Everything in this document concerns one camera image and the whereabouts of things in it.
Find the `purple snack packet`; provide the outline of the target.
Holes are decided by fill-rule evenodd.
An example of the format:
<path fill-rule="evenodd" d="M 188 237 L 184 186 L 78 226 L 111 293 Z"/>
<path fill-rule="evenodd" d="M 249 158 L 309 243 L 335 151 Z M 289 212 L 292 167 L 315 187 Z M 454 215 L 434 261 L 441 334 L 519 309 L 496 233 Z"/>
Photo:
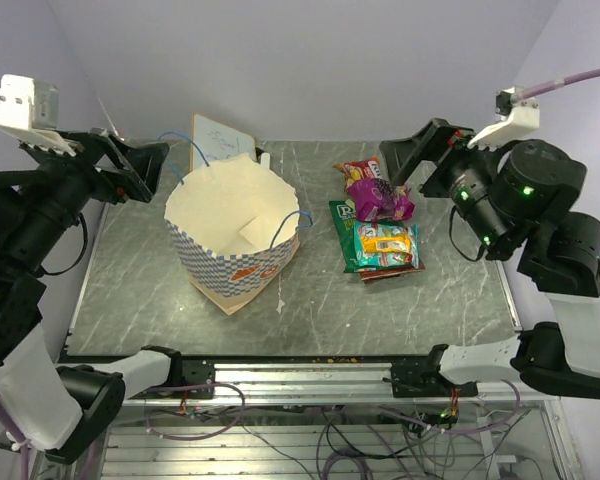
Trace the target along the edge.
<path fill-rule="evenodd" d="M 409 198 L 410 189 L 395 186 L 381 178 L 363 178 L 347 189 L 360 222 L 407 221 L 415 210 Z"/>

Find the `green snack box with face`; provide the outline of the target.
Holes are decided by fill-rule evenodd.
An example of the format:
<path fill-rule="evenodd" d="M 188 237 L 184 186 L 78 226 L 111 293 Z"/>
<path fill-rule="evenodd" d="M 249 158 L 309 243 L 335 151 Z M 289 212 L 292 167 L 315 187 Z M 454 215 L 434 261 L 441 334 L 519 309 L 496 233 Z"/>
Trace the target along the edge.
<path fill-rule="evenodd" d="M 358 264 L 354 245 L 355 206 L 351 200 L 331 200 L 329 209 L 345 262 L 344 272 L 358 273 L 361 267 Z"/>

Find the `yellow snack packet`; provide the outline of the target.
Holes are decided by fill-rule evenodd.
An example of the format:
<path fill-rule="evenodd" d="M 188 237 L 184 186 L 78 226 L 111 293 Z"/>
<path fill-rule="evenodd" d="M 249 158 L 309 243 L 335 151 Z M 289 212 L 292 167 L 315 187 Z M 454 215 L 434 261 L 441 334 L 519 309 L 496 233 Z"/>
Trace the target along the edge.
<path fill-rule="evenodd" d="M 360 242 L 365 253 L 369 254 L 409 254 L 412 242 L 405 233 L 390 236 L 361 236 Z"/>

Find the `teal snack packet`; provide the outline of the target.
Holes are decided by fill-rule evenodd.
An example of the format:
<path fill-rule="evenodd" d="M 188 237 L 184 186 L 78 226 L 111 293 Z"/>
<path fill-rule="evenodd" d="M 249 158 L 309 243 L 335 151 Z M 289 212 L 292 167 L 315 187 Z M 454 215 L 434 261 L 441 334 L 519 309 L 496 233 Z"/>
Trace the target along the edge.
<path fill-rule="evenodd" d="M 369 254 L 362 249 L 360 237 L 390 236 L 405 233 L 412 242 L 409 254 Z M 354 245 L 358 264 L 363 269 L 390 269 L 405 266 L 420 266 L 419 228 L 404 222 L 371 223 L 356 221 L 354 225 Z"/>

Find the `checkered paper bag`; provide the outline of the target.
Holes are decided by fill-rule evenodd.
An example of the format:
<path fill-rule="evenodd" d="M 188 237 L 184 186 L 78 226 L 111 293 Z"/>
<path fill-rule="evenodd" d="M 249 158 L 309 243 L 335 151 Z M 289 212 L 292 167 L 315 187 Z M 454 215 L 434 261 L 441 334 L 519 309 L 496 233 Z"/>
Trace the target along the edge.
<path fill-rule="evenodd" d="M 247 153 L 205 157 L 179 176 L 164 220 L 190 283 L 227 315 L 281 272 L 314 224 L 295 189 Z"/>

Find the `brown sea salt chips bag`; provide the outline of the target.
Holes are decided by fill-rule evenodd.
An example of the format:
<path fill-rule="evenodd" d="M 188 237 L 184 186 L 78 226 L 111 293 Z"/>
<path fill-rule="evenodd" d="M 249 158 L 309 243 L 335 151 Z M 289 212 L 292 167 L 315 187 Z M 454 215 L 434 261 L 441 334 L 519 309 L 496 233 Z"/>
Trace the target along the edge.
<path fill-rule="evenodd" d="M 363 271 L 360 272 L 360 278 L 365 284 L 369 284 L 374 281 L 390 279 L 400 277 L 410 273 L 417 273 L 424 271 L 426 267 L 421 265 L 419 267 L 413 266 L 405 266 L 401 268 L 390 268 L 384 270 L 374 270 L 374 271 Z"/>

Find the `red yellow chips bag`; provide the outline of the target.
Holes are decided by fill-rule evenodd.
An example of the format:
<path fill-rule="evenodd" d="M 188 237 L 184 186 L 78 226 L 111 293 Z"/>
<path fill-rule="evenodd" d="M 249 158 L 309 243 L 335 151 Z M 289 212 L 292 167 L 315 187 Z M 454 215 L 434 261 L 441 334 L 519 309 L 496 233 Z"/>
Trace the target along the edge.
<path fill-rule="evenodd" d="M 345 188 L 361 179 L 382 178 L 380 162 L 377 157 L 364 160 L 334 164 L 333 168 L 341 172 L 345 178 Z"/>

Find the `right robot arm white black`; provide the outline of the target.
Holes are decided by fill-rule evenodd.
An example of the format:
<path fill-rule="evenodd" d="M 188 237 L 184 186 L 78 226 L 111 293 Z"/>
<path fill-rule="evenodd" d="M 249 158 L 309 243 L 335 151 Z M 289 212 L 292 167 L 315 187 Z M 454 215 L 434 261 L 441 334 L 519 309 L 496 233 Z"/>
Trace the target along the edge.
<path fill-rule="evenodd" d="M 422 387 L 439 396 L 455 384 L 518 378 L 544 394 L 600 400 L 600 221 L 573 208 L 586 166 L 543 140 L 483 149 L 474 136 L 436 118 L 379 149 L 397 185 L 430 162 L 420 194 L 451 202 L 450 218 L 479 241 L 478 260 L 517 257 L 554 317 L 506 341 L 434 347 Z"/>

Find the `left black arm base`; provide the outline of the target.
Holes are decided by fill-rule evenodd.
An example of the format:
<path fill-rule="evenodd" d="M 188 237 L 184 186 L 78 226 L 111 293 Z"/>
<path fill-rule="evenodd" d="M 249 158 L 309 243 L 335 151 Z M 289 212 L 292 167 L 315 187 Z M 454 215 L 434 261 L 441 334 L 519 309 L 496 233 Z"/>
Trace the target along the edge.
<path fill-rule="evenodd" d="M 146 392 L 182 393 L 193 399 L 213 398 L 215 368 L 207 360 L 182 355 L 177 350 L 157 345 L 145 346 L 141 351 L 159 353 L 169 359 L 166 380 L 161 384 L 149 387 Z"/>

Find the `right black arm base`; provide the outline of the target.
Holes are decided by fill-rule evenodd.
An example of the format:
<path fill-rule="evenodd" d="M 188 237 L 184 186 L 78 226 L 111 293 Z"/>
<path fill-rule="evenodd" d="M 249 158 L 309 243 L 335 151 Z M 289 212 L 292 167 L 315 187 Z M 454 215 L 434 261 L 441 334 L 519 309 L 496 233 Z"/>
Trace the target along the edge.
<path fill-rule="evenodd" d="M 453 384 L 440 373 L 442 355 L 450 348 L 437 344 L 427 355 L 410 354 L 391 361 L 389 373 L 382 378 L 391 386 L 394 398 L 451 397 L 456 391 L 461 398 L 476 397 L 476 382 Z"/>

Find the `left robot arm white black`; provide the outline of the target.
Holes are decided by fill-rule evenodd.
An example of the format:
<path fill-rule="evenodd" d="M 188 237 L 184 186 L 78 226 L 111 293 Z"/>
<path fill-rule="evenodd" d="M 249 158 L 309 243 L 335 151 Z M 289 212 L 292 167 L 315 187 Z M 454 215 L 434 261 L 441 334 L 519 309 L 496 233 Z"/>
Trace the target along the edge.
<path fill-rule="evenodd" d="M 63 132 L 68 151 L 26 145 L 33 170 L 0 172 L 0 422 L 15 449 L 75 462 L 123 402 L 145 390 L 183 387 L 179 352 L 147 346 L 100 366 L 58 366 L 42 328 L 43 263 L 63 234 L 85 224 L 92 200 L 147 203 L 169 153 L 164 142 L 129 145 L 100 129 Z"/>

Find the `white whiteboard eraser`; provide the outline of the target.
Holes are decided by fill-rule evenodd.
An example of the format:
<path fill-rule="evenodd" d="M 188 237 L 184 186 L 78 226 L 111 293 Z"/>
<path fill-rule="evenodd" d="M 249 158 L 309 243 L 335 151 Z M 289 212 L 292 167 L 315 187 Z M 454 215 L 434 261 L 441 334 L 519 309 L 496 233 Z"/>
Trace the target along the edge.
<path fill-rule="evenodd" d="M 271 162 L 271 155 L 268 152 L 263 152 L 260 157 L 260 165 L 263 166 L 264 168 L 269 169 L 270 168 L 270 162 Z"/>

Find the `small whiteboard yellow frame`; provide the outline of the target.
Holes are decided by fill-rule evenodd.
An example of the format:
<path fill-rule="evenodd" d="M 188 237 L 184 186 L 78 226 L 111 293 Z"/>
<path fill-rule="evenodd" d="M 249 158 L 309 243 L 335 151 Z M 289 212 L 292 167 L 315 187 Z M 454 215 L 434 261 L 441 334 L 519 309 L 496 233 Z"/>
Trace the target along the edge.
<path fill-rule="evenodd" d="M 256 160 L 255 138 L 245 132 L 219 123 L 199 113 L 192 116 L 191 140 L 195 143 L 190 149 L 191 171 L 211 163 L 248 154 Z"/>

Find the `aluminium rail frame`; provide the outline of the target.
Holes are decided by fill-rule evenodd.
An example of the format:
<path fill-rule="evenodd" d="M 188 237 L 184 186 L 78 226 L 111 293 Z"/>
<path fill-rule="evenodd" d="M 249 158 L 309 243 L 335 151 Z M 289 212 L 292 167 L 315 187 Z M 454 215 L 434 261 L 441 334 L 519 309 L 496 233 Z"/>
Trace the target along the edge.
<path fill-rule="evenodd" d="M 513 381 L 442 389 L 420 360 L 196 360 L 73 464 L 33 479 L 580 479 L 558 399 Z"/>

